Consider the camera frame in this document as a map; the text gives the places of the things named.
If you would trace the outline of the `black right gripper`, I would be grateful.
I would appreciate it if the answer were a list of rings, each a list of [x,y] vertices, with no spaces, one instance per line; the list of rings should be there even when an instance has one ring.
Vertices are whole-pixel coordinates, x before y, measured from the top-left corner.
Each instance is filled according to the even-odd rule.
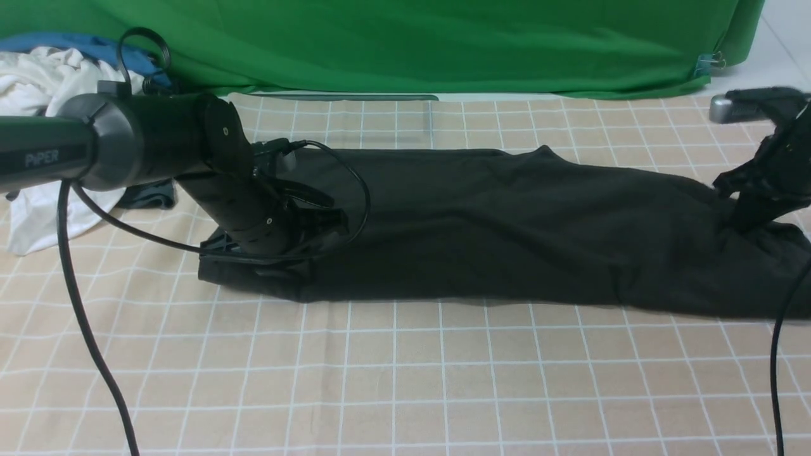
[[[755,156],[733,170],[719,174],[713,187],[723,196],[739,193],[730,228],[748,232],[776,219],[777,202],[800,208],[809,205],[810,123],[808,113],[763,139]]]

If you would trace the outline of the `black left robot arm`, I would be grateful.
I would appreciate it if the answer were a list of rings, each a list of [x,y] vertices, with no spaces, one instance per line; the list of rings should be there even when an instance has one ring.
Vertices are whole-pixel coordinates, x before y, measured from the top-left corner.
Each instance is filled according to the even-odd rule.
[[[250,142],[217,96],[81,94],[55,117],[2,117],[4,193],[65,181],[112,191],[174,179],[220,234],[186,246],[203,262],[291,268],[338,248],[348,219],[334,199],[276,171],[307,141]]]

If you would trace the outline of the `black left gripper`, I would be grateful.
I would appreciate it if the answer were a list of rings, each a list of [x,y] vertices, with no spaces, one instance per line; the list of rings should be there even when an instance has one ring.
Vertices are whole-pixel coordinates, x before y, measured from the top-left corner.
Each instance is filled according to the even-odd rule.
[[[217,230],[201,243],[202,279],[304,279],[312,260],[248,263],[215,259],[214,253],[243,252],[262,257],[301,256],[324,251],[330,236],[348,232],[347,214],[327,194],[298,182],[270,178],[200,177],[200,207]]]

